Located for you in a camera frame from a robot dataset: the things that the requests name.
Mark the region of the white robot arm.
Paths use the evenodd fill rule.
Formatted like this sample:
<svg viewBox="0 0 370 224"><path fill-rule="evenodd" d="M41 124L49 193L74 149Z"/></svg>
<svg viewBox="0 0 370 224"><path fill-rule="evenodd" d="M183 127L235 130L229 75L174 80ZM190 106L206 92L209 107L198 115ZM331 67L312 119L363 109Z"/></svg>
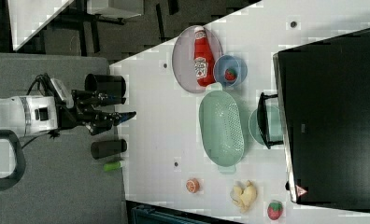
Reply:
<svg viewBox="0 0 370 224"><path fill-rule="evenodd" d="M83 126L90 135L109 131L132 119L136 112L105 112L98 106L124 104L126 99L99 91L71 91L73 106L55 93L52 96L13 96L0 98L0 130L10 130L19 138L49 134Z"/></svg>

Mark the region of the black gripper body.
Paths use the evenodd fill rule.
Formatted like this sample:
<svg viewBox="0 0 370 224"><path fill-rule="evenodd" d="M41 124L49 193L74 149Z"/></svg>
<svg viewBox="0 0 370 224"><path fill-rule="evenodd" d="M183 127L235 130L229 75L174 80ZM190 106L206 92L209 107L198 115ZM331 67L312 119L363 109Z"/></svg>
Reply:
<svg viewBox="0 0 370 224"><path fill-rule="evenodd" d="M99 91L73 90L70 99L74 102L71 108L65 100L57 98L58 132L84 126L90 135L97 135L112 128L112 114L97 110L96 107L113 104L113 96Z"/></svg>

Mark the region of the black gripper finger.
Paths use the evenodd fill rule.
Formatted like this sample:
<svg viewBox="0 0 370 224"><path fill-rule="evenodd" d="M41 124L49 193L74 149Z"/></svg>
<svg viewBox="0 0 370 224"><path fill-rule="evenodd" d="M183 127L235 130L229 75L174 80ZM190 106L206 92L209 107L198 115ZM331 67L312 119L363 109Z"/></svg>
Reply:
<svg viewBox="0 0 370 224"><path fill-rule="evenodd" d="M112 97L110 99L111 105L124 105L126 102L126 98L122 97Z"/></svg>
<svg viewBox="0 0 370 224"><path fill-rule="evenodd" d="M118 126L118 125L124 123L125 121L127 121L129 119L132 119L135 116L136 116L135 111L133 111L133 112L123 112L123 113L114 112L112 114L113 125Z"/></svg>

